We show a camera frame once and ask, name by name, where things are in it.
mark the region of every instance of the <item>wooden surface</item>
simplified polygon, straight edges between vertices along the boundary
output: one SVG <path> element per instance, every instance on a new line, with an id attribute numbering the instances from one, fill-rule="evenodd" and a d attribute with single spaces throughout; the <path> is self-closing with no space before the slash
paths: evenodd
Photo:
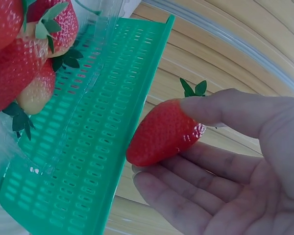
<path id="1" fill-rule="evenodd" d="M 294 0 L 175 0 L 227 27 L 265 53 L 294 78 Z M 132 17 L 165 22 L 168 13 L 141 4 Z M 236 88 L 263 95 L 294 92 L 254 60 L 195 25 L 177 18 L 141 119 L 159 102 L 182 97 L 179 77 L 191 86 L 208 81 L 208 93 Z M 234 152 L 261 157 L 257 140 L 229 128 L 209 128 L 202 141 Z M 180 234 L 135 189 L 126 163 L 106 235 Z"/>

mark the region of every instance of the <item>palm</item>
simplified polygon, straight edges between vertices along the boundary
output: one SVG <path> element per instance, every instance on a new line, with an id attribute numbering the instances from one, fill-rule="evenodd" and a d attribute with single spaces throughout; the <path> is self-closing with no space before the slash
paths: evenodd
<path id="1" fill-rule="evenodd" d="M 279 231 L 289 234 L 281 222 L 293 220 L 294 201 L 285 195 L 265 160 L 261 160 L 254 169 L 250 183 L 229 194 L 225 201 L 211 218 L 206 234 L 270 235 L 279 234 Z"/>
<path id="2" fill-rule="evenodd" d="M 282 235 L 294 229 L 294 200 L 263 158 L 199 143 L 184 156 L 145 168 L 134 182 L 185 235 Z"/>

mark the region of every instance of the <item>clear plastic film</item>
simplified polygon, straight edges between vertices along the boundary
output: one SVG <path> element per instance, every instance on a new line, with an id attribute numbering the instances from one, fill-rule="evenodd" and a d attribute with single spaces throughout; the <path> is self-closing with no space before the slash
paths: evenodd
<path id="1" fill-rule="evenodd" d="M 9 162 L 14 158 L 22 159 L 23 166 L 31 164 L 18 147 L 11 130 L 11 118 L 0 114 L 0 185 Z M 0 234 L 24 235 L 23 229 L 0 205 Z"/>
<path id="2" fill-rule="evenodd" d="M 92 47 L 96 52 L 91 58 L 80 59 L 80 68 L 58 69 L 52 99 L 40 113 L 30 117 L 35 126 L 31 131 L 31 140 L 24 131 L 17 139 L 16 133 L 12 132 L 12 117 L 0 112 L 0 180 L 6 170 L 14 169 L 47 177 L 52 175 L 67 141 L 67 127 L 72 116 L 82 97 L 94 86 L 103 67 L 107 45 L 111 41 L 123 1 L 71 2 L 79 25 L 74 49 L 83 54 Z M 72 77 L 78 78 L 75 80 L 78 81 L 77 85 L 62 85 L 61 80 Z"/>

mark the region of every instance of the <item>plastic packaging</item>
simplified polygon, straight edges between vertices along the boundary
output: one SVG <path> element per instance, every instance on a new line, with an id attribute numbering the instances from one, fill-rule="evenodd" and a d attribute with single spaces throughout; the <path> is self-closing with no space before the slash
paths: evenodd
<path id="1" fill-rule="evenodd" d="M 26 230 L 34 235 L 101 235 L 104 231 L 113 197 L 125 162 L 125 151 L 134 134 L 146 96 L 151 87 L 163 50 L 174 22 L 166 23 L 120 18 L 113 40 L 109 44 L 105 63 L 94 86 L 84 94 L 92 66 L 96 43 L 93 24 L 85 30 L 77 48 L 87 58 L 80 62 L 85 70 L 67 68 L 58 74 L 54 98 L 50 107 L 33 116 L 39 135 L 33 136 L 42 144 L 30 149 L 26 142 L 20 147 L 35 153 L 52 155 L 52 141 L 67 114 L 74 111 L 67 128 L 62 154 L 51 177 L 11 166 L 0 188 L 2 207 Z M 75 110 L 75 97 L 81 101 Z M 53 112 L 60 110 L 57 121 Z"/>
<path id="2" fill-rule="evenodd" d="M 36 130 L 31 130 L 31 140 L 29 140 L 25 134 L 17 140 L 16 138 L 14 138 L 15 133 L 12 133 L 5 141 L 5 145 L 9 146 L 11 151 L 14 152 L 12 158 L 11 156 L 6 158 L 8 161 L 11 161 L 11 163 L 13 163 L 11 165 L 13 167 L 20 167 L 24 170 L 27 169 L 39 175 L 50 176 L 53 173 L 56 164 L 58 163 L 59 156 L 66 141 L 67 126 L 69 125 L 72 114 L 74 113 L 82 96 L 87 93 L 87 91 L 95 84 L 97 80 L 97 77 L 103 66 L 105 54 L 107 53 L 106 47 L 107 44 L 109 44 L 109 41 L 111 41 L 113 29 L 115 27 L 117 16 L 122 5 L 121 0 L 71 1 L 79 25 L 79 33 L 76 39 L 76 41 L 79 41 L 80 43 L 78 47 L 79 51 L 83 54 L 85 51 L 87 51 L 88 45 L 90 43 L 96 47 L 96 52 L 92 54 L 91 58 L 86 57 L 80 60 L 81 63 L 91 63 L 91 65 L 89 66 L 92 66 L 92 74 L 88 74 L 88 76 L 86 77 L 88 81 L 84 80 L 81 84 L 81 86 L 83 87 L 79 87 L 83 90 L 83 92 L 78 93 L 74 96 L 73 101 L 70 102 L 70 111 L 65 113 L 65 119 L 59 122 L 58 118 L 61 118 L 61 115 L 64 114 L 62 113 L 63 110 L 59 108 L 53 109 L 55 102 L 62 102 L 65 104 L 65 101 L 61 100 L 60 97 L 56 97 L 55 99 L 51 99 L 51 101 L 47 103 L 41 113 L 33 115 L 31 117 L 31 120 L 36 128 Z M 72 70 L 75 70 L 75 73 L 79 73 L 80 76 L 83 76 L 80 69 Z M 57 71 L 57 76 L 67 77 L 71 72 L 72 71 L 60 68 Z M 54 137 L 53 133 L 56 129 L 56 138 L 48 139 L 48 135 L 46 135 L 46 139 L 43 142 L 38 142 L 36 140 L 37 137 L 40 135 L 40 130 L 46 127 L 46 119 L 43 117 L 43 113 L 45 113 L 46 110 L 50 109 L 53 109 L 53 113 L 51 117 L 49 116 L 47 118 L 49 122 L 49 129 L 46 129 L 45 131 L 49 132 L 49 136 Z M 0 113 L 0 121 L 7 131 L 12 130 L 11 117 Z M 19 145 L 25 146 L 25 148 L 22 149 L 23 152 L 20 151 L 18 145 L 15 142 L 18 142 Z M 44 151 L 43 148 L 40 148 L 40 146 L 42 145 L 47 149 L 53 148 L 53 154 L 50 155 L 48 151 Z"/>
<path id="3" fill-rule="evenodd" d="M 9 160 L 13 159 L 16 155 L 24 160 L 26 163 L 25 155 L 17 146 L 13 133 L 9 129 L 11 119 L 9 116 L 0 114 L 0 185 L 2 183 L 2 175 L 4 170 L 8 167 Z M 22 228 L 0 205 L 0 235 L 24 235 L 26 230 Z"/>

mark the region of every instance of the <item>finger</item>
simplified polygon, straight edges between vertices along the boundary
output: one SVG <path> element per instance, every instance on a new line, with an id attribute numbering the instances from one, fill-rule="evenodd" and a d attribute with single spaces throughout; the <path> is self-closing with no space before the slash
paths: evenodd
<path id="1" fill-rule="evenodd" d="M 263 126 L 284 108 L 281 97 L 264 97 L 235 89 L 206 97 L 192 96 L 181 101 L 184 112 L 206 125 L 224 123 L 238 132 L 259 138 Z"/>
<path id="2" fill-rule="evenodd" d="M 134 184 L 145 201 L 176 229 L 186 235 L 201 235 L 211 214 L 182 197 L 150 173 L 139 172 Z"/>
<path id="3" fill-rule="evenodd" d="M 224 202 L 232 201 L 243 188 L 242 185 L 218 177 L 181 156 L 166 159 L 161 162 L 161 165 L 195 187 L 215 195 Z"/>
<path id="4" fill-rule="evenodd" d="M 220 176 L 240 184 L 250 178 L 263 158 L 240 155 L 208 144 L 197 142 L 182 153 L 185 159 Z"/>
<path id="5" fill-rule="evenodd" d="M 161 165 L 145 167 L 143 171 L 157 177 L 182 197 L 198 204 L 211 215 L 215 215 L 225 204 L 220 198 L 200 188 L 196 188 Z"/>
<path id="6" fill-rule="evenodd" d="M 294 98 L 264 97 L 234 89 L 207 97 L 188 97 L 181 108 L 206 125 L 224 123 L 258 138 L 266 161 L 294 199 Z"/>

